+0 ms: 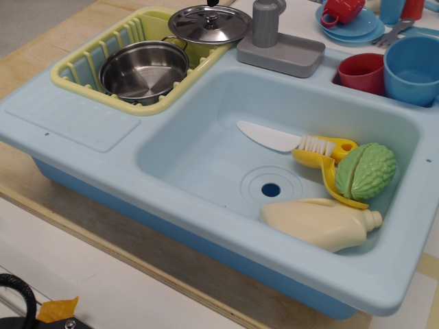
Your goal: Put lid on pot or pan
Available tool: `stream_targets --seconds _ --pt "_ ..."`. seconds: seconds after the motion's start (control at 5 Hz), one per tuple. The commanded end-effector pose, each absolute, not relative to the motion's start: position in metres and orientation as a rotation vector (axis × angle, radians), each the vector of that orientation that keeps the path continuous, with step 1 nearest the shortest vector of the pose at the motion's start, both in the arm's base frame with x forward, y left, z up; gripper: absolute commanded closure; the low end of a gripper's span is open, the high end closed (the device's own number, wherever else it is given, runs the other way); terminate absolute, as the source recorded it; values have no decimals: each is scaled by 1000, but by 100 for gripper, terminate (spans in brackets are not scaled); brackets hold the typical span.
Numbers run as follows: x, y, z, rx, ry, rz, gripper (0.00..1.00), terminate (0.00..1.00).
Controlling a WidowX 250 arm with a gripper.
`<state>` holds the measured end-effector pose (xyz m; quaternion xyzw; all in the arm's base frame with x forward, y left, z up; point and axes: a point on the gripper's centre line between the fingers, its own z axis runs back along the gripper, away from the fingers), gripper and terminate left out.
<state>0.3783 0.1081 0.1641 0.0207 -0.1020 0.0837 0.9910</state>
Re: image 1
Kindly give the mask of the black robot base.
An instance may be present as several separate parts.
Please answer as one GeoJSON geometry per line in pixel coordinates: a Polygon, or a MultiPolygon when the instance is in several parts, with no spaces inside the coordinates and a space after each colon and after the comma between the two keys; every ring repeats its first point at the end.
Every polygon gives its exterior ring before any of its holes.
{"type": "Polygon", "coordinates": [[[75,317],[63,319],[50,323],[36,320],[31,326],[25,325],[24,317],[6,317],[1,319],[1,328],[21,329],[21,328],[37,328],[37,329],[91,329],[90,326],[75,317]]]}

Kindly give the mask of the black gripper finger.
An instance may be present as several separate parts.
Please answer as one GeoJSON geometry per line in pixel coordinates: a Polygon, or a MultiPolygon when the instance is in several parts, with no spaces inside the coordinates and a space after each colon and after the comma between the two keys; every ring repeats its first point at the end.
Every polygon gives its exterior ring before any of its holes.
{"type": "Polygon", "coordinates": [[[216,6],[219,3],[219,0],[207,0],[208,6],[216,6]]]}

